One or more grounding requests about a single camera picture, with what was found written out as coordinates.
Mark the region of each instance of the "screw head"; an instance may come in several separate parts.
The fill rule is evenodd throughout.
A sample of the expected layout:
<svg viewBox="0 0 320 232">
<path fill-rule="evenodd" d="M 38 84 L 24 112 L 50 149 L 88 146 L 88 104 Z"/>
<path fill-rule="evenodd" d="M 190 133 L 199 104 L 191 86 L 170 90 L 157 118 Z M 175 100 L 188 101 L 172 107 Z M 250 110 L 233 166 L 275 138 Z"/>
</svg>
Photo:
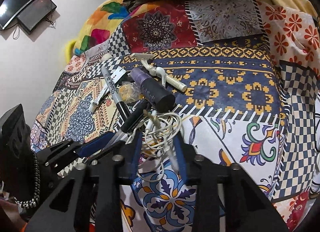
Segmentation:
<svg viewBox="0 0 320 232">
<path fill-rule="evenodd" d="M 86 168 L 86 164 L 85 163 L 77 163 L 76 165 L 76 169 L 77 170 L 84 170 Z"/>
<path fill-rule="evenodd" d="M 122 162 L 123 159 L 124 159 L 124 157 L 123 157 L 122 155 L 114 155 L 114 156 L 112 157 L 112 160 L 113 160 L 114 162 Z"/>
<path fill-rule="evenodd" d="M 235 171 L 241 170 L 241 166 L 239 165 L 239 163 L 232 163 L 231 168 Z"/>
<path fill-rule="evenodd" d="M 196 162 L 202 162 L 204 160 L 204 156 L 203 155 L 196 155 L 195 156 L 195 161 Z"/>
</svg>

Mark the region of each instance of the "bed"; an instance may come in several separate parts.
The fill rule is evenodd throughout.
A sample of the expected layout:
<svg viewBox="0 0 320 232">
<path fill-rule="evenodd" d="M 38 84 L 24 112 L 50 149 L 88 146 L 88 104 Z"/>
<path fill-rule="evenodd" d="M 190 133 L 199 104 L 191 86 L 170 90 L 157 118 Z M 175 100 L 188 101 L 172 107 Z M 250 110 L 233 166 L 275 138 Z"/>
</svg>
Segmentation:
<svg viewBox="0 0 320 232">
<path fill-rule="evenodd" d="M 141 66 L 131 53 L 152 53 L 153 63 L 188 87 L 184 93 L 168 87 L 184 140 L 214 163 L 240 163 L 292 231 L 316 171 L 320 46 L 314 18 L 308 0 L 157 1 L 130 14 L 122 0 L 107 0 L 80 31 L 76 55 L 36 117 L 31 147 L 88 142 L 117 130 L 121 120 L 110 95 L 88 111 L 105 83 L 101 67 L 129 71 Z M 112 58 L 100 62 L 106 53 Z M 196 187 L 185 186 L 166 160 L 161 181 L 137 177 L 122 186 L 124 231 L 191 231 L 195 197 Z"/>
</svg>

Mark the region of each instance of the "purple bottle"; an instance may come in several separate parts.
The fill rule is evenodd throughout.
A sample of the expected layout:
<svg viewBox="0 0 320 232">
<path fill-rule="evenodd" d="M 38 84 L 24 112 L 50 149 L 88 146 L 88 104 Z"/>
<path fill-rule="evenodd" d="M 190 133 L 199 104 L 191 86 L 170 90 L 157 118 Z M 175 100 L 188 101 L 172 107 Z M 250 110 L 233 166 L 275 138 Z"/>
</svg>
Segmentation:
<svg viewBox="0 0 320 232">
<path fill-rule="evenodd" d="M 132 69 L 130 75 L 137 86 L 140 87 L 141 93 L 159 113 L 165 113 L 173 109 L 176 98 L 154 78 L 139 68 Z"/>
</svg>

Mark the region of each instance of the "gray marker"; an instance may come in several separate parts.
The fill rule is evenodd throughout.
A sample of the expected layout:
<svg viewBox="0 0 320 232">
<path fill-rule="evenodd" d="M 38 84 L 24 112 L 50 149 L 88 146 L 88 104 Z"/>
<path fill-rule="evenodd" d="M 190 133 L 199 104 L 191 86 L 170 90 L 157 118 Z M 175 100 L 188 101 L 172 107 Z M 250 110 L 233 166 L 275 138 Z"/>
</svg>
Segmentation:
<svg viewBox="0 0 320 232">
<path fill-rule="evenodd" d="M 115 84 L 112 81 L 112 78 L 110 76 L 110 73 L 106 69 L 106 67 L 101 68 L 101 72 L 103 74 L 103 77 L 106 81 L 106 84 L 110 90 L 111 96 L 113 101 L 116 103 L 116 107 L 119 111 L 120 116 L 122 117 L 123 121 L 125 121 L 130 116 L 130 111 L 126 104 L 123 102 L 121 96 L 118 93 L 118 90 L 115 86 Z"/>
</svg>

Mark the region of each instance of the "white wall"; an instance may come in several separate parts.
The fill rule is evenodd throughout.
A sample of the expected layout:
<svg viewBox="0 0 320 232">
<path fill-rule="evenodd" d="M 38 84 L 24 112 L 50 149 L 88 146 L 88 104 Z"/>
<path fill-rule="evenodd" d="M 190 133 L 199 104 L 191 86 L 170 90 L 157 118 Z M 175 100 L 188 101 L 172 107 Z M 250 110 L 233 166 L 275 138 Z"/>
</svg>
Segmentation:
<svg viewBox="0 0 320 232">
<path fill-rule="evenodd" d="M 55 29 L 42 22 L 31 35 L 14 28 L 0 31 L 0 116 L 21 103 L 32 126 L 44 101 L 51 95 L 66 62 L 65 44 L 77 37 L 86 19 L 105 0 L 52 0 Z"/>
</svg>

